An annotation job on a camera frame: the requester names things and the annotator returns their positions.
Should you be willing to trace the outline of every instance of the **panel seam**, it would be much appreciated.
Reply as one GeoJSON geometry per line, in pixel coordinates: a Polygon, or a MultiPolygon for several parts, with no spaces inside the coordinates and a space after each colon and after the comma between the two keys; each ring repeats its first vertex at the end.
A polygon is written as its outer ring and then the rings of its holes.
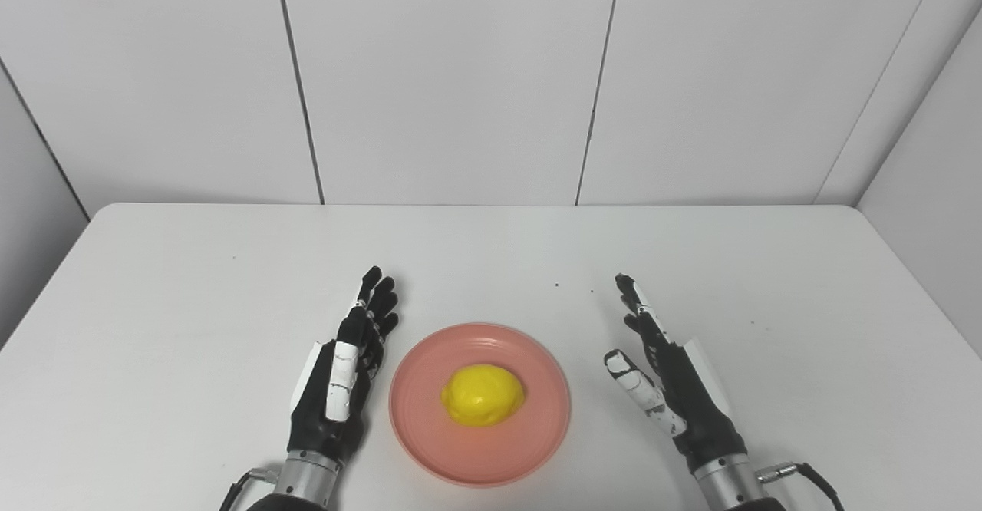
{"type": "Polygon", "coordinates": [[[586,157],[590,154],[590,141],[593,140],[593,123],[597,119],[597,102],[600,100],[600,83],[604,78],[604,64],[607,63],[607,46],[611,40],[611,28],[614,25],[614,10],[617,8],[617,0],[611,0],[611,11],[607,17],[607,32],[604,34],[604,49],[600,53],[600,71],[597,73],[597,87],[593,91],[593,107],[590,109],[590,124],[586,127],[586,145],[583,147],[583,161],[579,165],[579,181],[576,183],[576,200],[573,206],[579,206],[579,194],[583,190],[583,174],[586,173],[586,157]]]}
{"type": "Polygon", "coordinates": [[[317,199],[324,203],[324,187],[320,181],[320,166],[317,165],[317,150],[313,144],[313,131],[310,130],[310,115],[306,96],[304,92],[304,81],[301,78],[301,65],[297,60],[297,45],[294,43],[294,28],[290,24],[290,11],[287,9],[287,0],[280,0],[280,8],[283,10],[283,24],[287,28],[287,43],[290,45],[290,60],[294,65],[294,79],[297,81],[297,95],[301,100],[301,112],[304,113],[304,129],[308,138],[308,148],[310,150],[310,165],[313,168],[313,178],[317,183],[317,199]]]}
{"type": "Polygon", "coordinates": [[[869,95],[866,95],[866,100],[863,101],[862,106],[859,108],[859,114],[856,115],[855,122],[852,122],[849,132],[845,135],[845,140],[842,141],[842,146],[839,147],[839,151],[835,155],[835,159],[832,159],[832,165],[829,166],[829,171],[825,172],[825,178],[822,179],[822,182],[819,184],[818,190],[815,193],[814,199],[811,200],[812,204],[818,202],[818,197],[821,196],[822,190],[825,189],[825,184],[829,182],[829,178],[832,176],[832,171],[835,171],[835,165],[838,164],[839,158],[842,158],[845,148],[849,146],[849,140],[852,138],[853,131],[855,131],[856,126],[859,125],[859,120],[862,119],[862,116],[866,112],[866,108],[869,106],[870,101],[873,100],[873,95],[876,94],[876,89],[880,87],[880,81],[883,81],[883,75],[886,74],[887,70],[890,68],[890,63],[893,62],[894,56],[897,54],[897,49],[899,49],[899,47],[901,47],[901,43],[904,42],[904,36],[908,34],[908,29],[911,28],[914,18],[918,16],[918,12],[920,11],[920,7],[923,3],[924,0],[918,0],[918,4],[914,7],[911,17],[908,18],[908,22],[906,22],[904,29],[901,31],[901,36],[898,37],[894,48],[890,50],[890,55],[887,56],[887,62],[883,64],[883,68],[880,70],[880,75],[877,75],[876,81],[873,82],[873,88],[870,89],[869,95]]]}
{"type": "Polygon", "coordinates": [[[76,192],[74,186],[71,185],[68,175],[64,172],[61,161],[58,160],[58,157],[55,155],[55,151],[52,150],[51,145],[48,144],[47,137],[44,136],[44,131],[42,131],[41,127],[38,125],[38,120],[35,119],[34,112],[31,112],[31,107],[28,106],[27,100],[24,99],[24,94],[22,94],[21,89],[17,87],[17,82],[14,81],[14,75],[7,69],[7,64],[4,63],[3,57],[0,57],[0,70],[3,70],[4,76],[7,77],[7,81],[10,82],[10,87],[14,88],[14,95],[17,95],[18,102],[21,103],[22,108],[24,108],[24,112],[28,114],[28,119],[31,120],[31,125],[35,127],[35,133],[38,134],[41,144],[44,145],[44,150],[47,151],[48,157],[51,158],[51,161],[55,164],[55,168],[58,169],[58,175],[61,176],[64,185],[68,188],[68,192],[71,194],[71,198],[81,211],[81,215],[83,215],[85,221],[92,221],[92,218],[88,216],[88,211],[85,209],[85,206],[83,206],[83,203],[81,203],[80,197],[78,197],[78,192],[76,192]]]}

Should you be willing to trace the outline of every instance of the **cable connector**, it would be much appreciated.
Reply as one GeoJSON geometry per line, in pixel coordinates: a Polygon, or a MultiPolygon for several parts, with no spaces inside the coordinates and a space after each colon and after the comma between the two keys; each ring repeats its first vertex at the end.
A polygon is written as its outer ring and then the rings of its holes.
{"type": "Polygon", "coordinates": [[[797,473],[797,464],[792,462],[779,463],[778,465],[765,466],[757,470],[757,480],[762,484],[769,484],[775,480],[781,480],[785,476],[792,476],[797,473]]]}
{"type": "Polygon", "coordinates": [[[259,467],[249,469],[249,472],[246,473],[246,475],[249,475],[249,479],[262,480],[263,483],[275,484],[280,480],[280,475],[276,472],[276,470],[261,469],[259,467]]]}

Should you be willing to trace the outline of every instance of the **white table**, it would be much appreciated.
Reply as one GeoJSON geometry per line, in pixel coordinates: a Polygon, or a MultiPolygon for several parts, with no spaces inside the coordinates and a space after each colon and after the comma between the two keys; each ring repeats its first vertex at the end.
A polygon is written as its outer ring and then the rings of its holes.
{"type": "MultiPolygon", "coordinates": [[[[674,338],[698,335],[755,465],[807,460],[849,511],[982,505],[982,361],[854,210],[117,204],[0,351],[0,506],[216,509],[243,470],[283,459],[310,343],[372,263],[404,322],[343,511],[705,509],[603,368],[616,346],[643,361],[620,271],[674,338]],[[473,320],[540,340],[572,395],[555,457],[493,490],[429,476],[387,414],[410,347],[473,320]]],[[[769,490],[831,509],[800,477],[769,490]]]]}

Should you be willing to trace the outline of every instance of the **metal wrist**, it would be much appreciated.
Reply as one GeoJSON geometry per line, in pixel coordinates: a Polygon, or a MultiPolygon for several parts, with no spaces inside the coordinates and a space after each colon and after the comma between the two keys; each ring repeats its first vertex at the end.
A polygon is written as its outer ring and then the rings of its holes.
{"type": "Polygon", "coordinates": [[[692,476],[709,504],[709,511],[727,511],[747,501],[767,497],[746,454],[725,455],[696,469],[692,476]]]}
{"type": "Polygon", "coordinates": [[[309,450],[287,454],[273,493],[305,499],[323,508],[331,498],[341,464],[309,450]]]}

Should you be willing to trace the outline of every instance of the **white finger segment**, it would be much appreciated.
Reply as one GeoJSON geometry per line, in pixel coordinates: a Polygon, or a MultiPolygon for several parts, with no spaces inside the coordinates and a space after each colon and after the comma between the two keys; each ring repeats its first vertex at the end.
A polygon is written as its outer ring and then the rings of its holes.
{"type": "Polygon", "coordinates": [[[688,427],[685,419],[667,406],[662,389],[653,385],[648,377],[629,363],[623,353],[617,351],[607,358],[607,371],[610,371],[615,381],[624,388],[625,392],[628,392],[628,396],[631,396],[631,399],[665,433],[670,437],[677,437],[678,434],[684,433],[685,428],[688,427]]]}
{"type": "Polygon", "coordinates": [[[358,366],[358,346],[334,343],[334,360],[331,363],[331,379],[327,385],[327,402],[324,417],[344,423],[348,420],[348,403],[354,386],[355,368],[358,366]]]}

